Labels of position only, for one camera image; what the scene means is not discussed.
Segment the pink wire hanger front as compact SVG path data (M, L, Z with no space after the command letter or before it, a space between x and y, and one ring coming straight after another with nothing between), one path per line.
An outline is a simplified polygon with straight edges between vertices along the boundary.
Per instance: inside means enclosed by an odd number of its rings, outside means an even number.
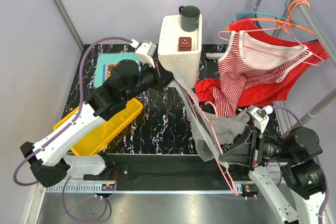
M221 155L223 155L223 149L221 148L220 146L220 143L219 143L219 140L218 140L218 137L217 137L217 134L215 132L215 129L214 129L214 122L215 120L218 118L218 113L217 113L217 109L215 107L215 105L210 102L210 101L207 101L205 102L205 105L208 105L210 104L213 109L214 109L214 112L215 112L215 117L213 119L209 119L206 115L205 115L205 112L200 108L199 106L199 102L196 101L195 99L195 94L193 92L189 92L188 90L186 90L186 93L187 95L191 98L191 100L194 102L194 104L196 105L196 107L198 108L198 110L201 112L201 114L203 115L204 119L209 123L209 125L211 126L211 130L212 130L212 133L209 133L210 136L213 136L216 143L217 143L217 146L219 148L219 152ZM236 187L236 184L231 176L231 174L229 173L229 165L224 165L226 171L223 170L223 166L220 164L219 162L219 158L213 153L213 156L214 156L214 160L216 161L217 165L218 165L218 168L224 178L224 180L226 181L229 189L231 190L231 192L235 195L235 196L238 196L238 189Z

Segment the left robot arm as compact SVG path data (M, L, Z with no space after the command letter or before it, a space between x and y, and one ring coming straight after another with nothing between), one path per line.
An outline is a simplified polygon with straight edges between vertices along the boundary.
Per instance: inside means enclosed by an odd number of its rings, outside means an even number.
M157 61L154 65L120 61L110 77L92 91L70 119L43 140L21 145L20 150L38 183L51 187L69 176L109 179L113 165L107 158L99 154L71 156L68 150L124 110L129 100L149 88L163 90L172 80L172 72Z

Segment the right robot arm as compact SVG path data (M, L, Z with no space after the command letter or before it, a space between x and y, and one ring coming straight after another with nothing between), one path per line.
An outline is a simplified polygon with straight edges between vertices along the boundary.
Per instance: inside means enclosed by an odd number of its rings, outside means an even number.
M246 128L220 161L240 165L239 176L251 180L265 198L277 223L322 223L322 203L327 193L325 175L315 158L322 153L314 130L297 127L286 137L261 134ZM272 181L267 162L285 162L280 174L290 189L295 207Z

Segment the grey tank top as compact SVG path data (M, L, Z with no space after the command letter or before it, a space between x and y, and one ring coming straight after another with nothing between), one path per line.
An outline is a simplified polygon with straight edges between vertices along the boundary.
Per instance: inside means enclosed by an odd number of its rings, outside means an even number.
M195 147L198 155L205 162L214 158L213 153L219 158L221 154L219 152L217 143L214 137L209 135L209 133L212 133L211 126L204 119L196 105L192 104L193 101L186 93L186 90L193 92L192 89L186 85L182 76L177 70L173 70L172 74L174 79L169 84L169 87L175 88L182 98L187 113L187 118L191 124L192 137L195 141ZM214 114L207 112L205 112L205 115L209 119L213 119L215 117ZM214 129L219 143L227 145L232 144L235 137L238 134L241 134L244 128L248 126L247 123L249 120L250 116L248 115L246 109L236 116L231 116L228 118L218 116L214 122Z

